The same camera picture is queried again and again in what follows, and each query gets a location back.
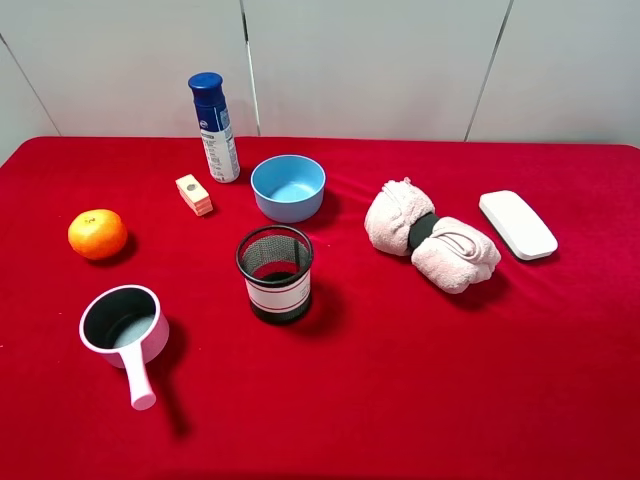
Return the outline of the red tablecloth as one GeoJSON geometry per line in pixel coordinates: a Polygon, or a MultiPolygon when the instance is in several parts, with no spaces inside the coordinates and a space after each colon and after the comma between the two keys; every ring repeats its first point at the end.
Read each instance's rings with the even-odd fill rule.
{"type": "Polygon", "coordinates": [[[247,176],[219,184],[196,139],[35,138],[1,169],[1,475],[5,479],[635,479],[639,475],[639,151],[241,138],[245,173],[279,154],[326,171],[313,305],[251,312],[235,251],[265,224],[247,176]],[[175,181],[192,174],[213,211],[175,181]],[[559,247],[504,252],[459,295],[370,244],[381,185],[409,178],[484,232],[508,189],[559,247]],[[68,227],[109,209],[128,240],[92,261],[68,227]],[[152,290],[170,327],[146,364],[155,404],[79,336],[103,292],[152,290]]]}

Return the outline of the blue white spray can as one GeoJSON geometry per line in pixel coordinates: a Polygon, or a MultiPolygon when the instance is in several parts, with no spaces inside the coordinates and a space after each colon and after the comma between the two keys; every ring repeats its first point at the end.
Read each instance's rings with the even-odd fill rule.
{"type": "Polygon", "coordinates": [[[217,182],[231,183],[239,177],[240,165],[222,84],[222,76],[214,72],[188,80],[210,174],[217,182]]]}

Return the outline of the pink rolled towel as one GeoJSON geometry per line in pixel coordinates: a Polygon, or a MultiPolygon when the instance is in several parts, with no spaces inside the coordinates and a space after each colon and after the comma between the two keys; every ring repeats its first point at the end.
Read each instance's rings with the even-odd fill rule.
{"type": "Polygon", "coordinates": [[[389,180],[371,203],[364,227],[379,251],[408,256],[431,283],[449,294],[491,278],[501,261],[494,242],[453,217],[440,217],[408,178],[389,180]]]}

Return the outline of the beige small block stack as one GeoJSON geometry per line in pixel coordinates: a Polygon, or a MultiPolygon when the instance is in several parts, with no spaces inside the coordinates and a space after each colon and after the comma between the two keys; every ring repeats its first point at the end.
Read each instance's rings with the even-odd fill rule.
{"type": "Polygon", "coordinates": [[[192,174],[177,179],[175,183],[181,197],[197,216],[213,211],[208,191],[192,174]]]}

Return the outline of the orange tangerine fruit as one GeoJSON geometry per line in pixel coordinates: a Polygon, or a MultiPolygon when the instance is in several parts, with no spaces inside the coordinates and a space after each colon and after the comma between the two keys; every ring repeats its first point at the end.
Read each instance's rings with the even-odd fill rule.
{"type": "Polygon", "coordinates": [[[128,231],[116,212],[93,209],[80,213],[71,222],[67,238],[76,253],[98,261],[118,254],[128,240],[128,231]]]}

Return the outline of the black mesh pen cup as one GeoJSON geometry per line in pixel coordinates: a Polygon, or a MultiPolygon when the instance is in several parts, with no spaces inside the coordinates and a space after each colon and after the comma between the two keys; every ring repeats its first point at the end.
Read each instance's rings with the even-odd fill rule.
{"type": "Polygon", "coordinates": [[[254,315],[274,326],[300,320],[312,302],[313,260],[311,240],[294,227],[268,225],[247,234],[235,261],[254,315]]]}

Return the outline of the light blue bowl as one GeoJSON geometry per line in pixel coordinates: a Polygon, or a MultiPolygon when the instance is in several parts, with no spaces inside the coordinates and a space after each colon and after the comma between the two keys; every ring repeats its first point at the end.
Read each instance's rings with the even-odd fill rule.
{"type": "Polygon", "coordinates": [[[316,214],[324,199],[326,173],[315,160],[302,155],[278,155],[259,163],[250,184],[256,204],[269,219],[298,223],[316,214]]]}

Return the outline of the white rectangular eraser box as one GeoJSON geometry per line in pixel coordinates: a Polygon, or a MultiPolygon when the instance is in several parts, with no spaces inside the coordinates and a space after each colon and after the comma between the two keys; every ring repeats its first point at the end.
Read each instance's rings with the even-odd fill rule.
{"type": "Polygon", "coordinates": [[[555,236],[517,193],[501,190],[482,194],[479,208],[520,260],[541,259],[557,250],[555,236]]]}

